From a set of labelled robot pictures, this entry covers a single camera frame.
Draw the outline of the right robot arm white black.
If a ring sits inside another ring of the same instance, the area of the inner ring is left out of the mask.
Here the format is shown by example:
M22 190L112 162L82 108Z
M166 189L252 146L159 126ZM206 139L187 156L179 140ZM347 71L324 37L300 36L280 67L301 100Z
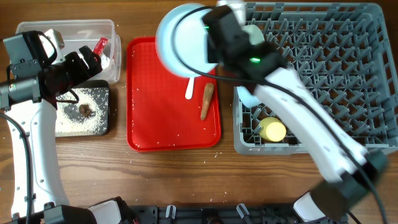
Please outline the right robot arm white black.
M302 221L339 219L367 194L376 194L388 164L383 152L369 152L349 136L272 44L251 44L230 7L214 7L202 21L215 60L229 72L227 80L246 87L270 108L317 165L322 182L293 205Z

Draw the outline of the white plastic spoon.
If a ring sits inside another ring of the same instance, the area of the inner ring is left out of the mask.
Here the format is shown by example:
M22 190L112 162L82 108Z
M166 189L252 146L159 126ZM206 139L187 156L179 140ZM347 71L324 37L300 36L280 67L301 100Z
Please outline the white plastic spoon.
M188 81L187 89L186 89L186 92L185 92L185 98L187 100L191 100L192 99L194 82L195 82L195 78L194 77L190 77L189 81Z

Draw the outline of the large light blue plate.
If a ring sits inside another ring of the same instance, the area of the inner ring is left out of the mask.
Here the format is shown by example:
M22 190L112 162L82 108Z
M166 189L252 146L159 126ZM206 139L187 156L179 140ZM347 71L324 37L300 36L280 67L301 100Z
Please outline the large light blue plate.
M184 64L208 73L216 65L208 63L207 30L202 17L210 12L204 5L187 3L168 12L161 20L155 35L155 48L162 65L172 74L197 77Z

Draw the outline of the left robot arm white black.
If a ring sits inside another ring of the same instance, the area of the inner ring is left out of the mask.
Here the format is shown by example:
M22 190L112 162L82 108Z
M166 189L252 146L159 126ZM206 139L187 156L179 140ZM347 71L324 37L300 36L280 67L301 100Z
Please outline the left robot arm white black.
M1 117L10 129L14 158L13 223L137 223L120 197L88 208L69 204L55 144L58 97L102 71L101 58L82 46L60 54L59 37L41 31L4 39L10 59L1 83Z

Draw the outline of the green bowl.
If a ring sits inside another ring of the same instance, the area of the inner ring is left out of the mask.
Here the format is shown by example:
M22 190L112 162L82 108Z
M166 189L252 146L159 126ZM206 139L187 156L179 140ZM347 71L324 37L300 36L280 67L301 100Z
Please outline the green bowl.
M246 25L242 30L249 34L249 41L252 45L257 45L265 41L262 31L256 25Z

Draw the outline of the yellow cup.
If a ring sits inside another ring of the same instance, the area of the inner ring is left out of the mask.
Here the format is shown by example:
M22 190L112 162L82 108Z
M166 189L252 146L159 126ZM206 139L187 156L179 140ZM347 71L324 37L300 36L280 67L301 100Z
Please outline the yellow cup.
M261 138L271 141L279 142L285 138L286 127L284 124L275 117L266 117L259 123L261 130L259 135Z

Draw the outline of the small light blue bowl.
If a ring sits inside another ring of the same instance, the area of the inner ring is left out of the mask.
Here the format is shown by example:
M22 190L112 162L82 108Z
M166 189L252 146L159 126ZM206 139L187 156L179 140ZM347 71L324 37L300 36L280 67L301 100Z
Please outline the small light blue bowl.
M239 99L245 107L253 108L261 104L259 99L256 96L253 96L246 87L237 86L236 89Z

